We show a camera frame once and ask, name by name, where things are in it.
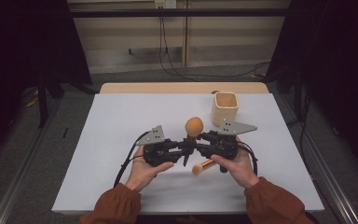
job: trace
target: wooden cup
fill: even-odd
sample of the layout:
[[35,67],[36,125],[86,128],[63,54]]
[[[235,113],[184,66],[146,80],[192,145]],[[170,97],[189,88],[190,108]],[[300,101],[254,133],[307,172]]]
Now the wooden cup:
[[214,94],[212,107],[212,124],[219,127],[223,119],[234,120],[238,111],[237,96],[233,92]]

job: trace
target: orange ball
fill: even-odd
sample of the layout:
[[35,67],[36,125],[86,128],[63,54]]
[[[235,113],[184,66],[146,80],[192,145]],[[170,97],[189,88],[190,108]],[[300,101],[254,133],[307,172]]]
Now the orange ball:
[[191,118],[187,121],[187,123],[185,125],[185,129],[186,129],[188,136],[196,137],[200,133],[202,133],[203,122],[199,117]]

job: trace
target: wall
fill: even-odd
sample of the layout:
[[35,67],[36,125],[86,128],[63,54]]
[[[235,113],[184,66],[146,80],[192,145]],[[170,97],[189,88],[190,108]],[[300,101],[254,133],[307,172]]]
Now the wall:
[[[154,1],[68,0],[71,9],[154,8]],[[289,0],[177,0],[177,8],[287,8]],[[75,19],[91,73],[159,68],[159,18]],[[269,61],[283,17],[164,18],[175,67]],[[168,66],[166,55],[163,63]]]

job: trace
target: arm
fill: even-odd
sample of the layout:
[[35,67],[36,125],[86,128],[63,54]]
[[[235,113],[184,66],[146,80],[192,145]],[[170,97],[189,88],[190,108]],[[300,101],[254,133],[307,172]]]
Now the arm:
[[235,181],[245,188],[246,209],[254,224],[312,223],[306,218],[304,204],[292,193],[259,178],[253,172],[249,154],[239,149],[233,161],[217,155],[211,159],[226,167]]
[[126,184],[119,183],[115,188],[101,195],[95,204],[94,211],[79,219],[80,224],[121,224],[135,223],[141,210],[141,194],[143,188],[150,184],[160,172],[173,167],[172,162],[152,167],[143,158],[144,148],[139,147],[132,161],[130,177]]

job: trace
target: white table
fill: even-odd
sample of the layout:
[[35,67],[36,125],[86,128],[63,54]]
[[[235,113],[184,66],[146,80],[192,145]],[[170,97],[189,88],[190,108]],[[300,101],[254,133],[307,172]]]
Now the white table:
[[[238,94],[238,98],[236,121],[258,128],[240,135],[259,159],[258,174],[294,193],[306,210],[323,210],[272,94]],[[203,120],[205,132],[216,130],[210,120],[212,103],[211,94],[96,95],[52,211],[66,215],[92,211],[100,195],[113,187],[135,139],[159,124],[165,136],[174,141],[186,137],[185,123],[195,116]],[[172,169],[159,174],[142,191],[141,214],[244,213],[243,189],[230,174],[220,173],[215,165],[193,176],[192,166],[202,161],[205,158],[195,151],[187,167],[180,159]],[[130,169],[121,177],[122,182]]]

